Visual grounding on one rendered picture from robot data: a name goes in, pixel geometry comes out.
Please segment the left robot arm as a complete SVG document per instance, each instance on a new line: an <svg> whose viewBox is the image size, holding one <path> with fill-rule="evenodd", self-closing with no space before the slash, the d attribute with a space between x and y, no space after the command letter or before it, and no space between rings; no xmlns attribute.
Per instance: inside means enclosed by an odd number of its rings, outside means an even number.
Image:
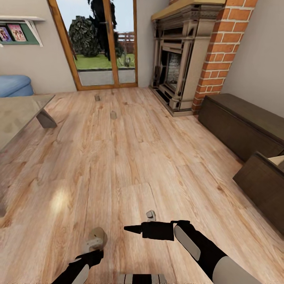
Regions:
<svg viewBox="0 0 284 284"><path fill-rule="evenodd" d="M100 264L104 258L104 250L91 250L102 245L103 239L92 239L83 244L82 254L69 263L66 270L52 284L84 284L91 266Z"/></svg>

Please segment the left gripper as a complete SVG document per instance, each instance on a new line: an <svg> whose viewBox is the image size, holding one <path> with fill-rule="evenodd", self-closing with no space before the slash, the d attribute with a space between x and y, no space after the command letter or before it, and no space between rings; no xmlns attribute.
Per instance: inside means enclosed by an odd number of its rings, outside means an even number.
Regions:
<svg viewBox="0 0 284 284"><path fill-rule="evenodd" d="M91 266L100 264L101 259L104 258L104 250L93 250L91 252L88 252L88 253L81 254L81 255L77 256L76 259L79 258L79 257L83 257L83 256L86 256L86 257L89 258L89 260L90 260L90 267L89 267L89 269L90 269Z"/></svg>

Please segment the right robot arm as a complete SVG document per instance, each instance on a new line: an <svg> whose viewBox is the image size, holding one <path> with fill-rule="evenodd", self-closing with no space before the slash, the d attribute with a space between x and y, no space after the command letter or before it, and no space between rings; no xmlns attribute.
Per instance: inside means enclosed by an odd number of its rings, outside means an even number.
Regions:
<svg viewBox="0 0 284 284"><path fill-rule="evenodd" d="M192 258L204 270L213 284L262 284L234 260L227 256L215 243L196 231L189 220L172 220L171 223L157 222L151 209L146 213L147 222L141 225L125 226L124 230L141 234L142 238L176 239L186 248ZM173 224L177 225L173 228Z"/></svg>

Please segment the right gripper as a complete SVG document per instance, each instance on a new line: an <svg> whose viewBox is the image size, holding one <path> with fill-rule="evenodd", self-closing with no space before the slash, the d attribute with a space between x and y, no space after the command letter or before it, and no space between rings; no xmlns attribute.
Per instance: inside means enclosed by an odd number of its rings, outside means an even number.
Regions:
<svg viewBox="0 0 284 284"><path fill-rule="evenodd" d="M141 225L125 226L124 230L141 234L142 238L164 240L163 223L157 221L143 222Z"/></svg>

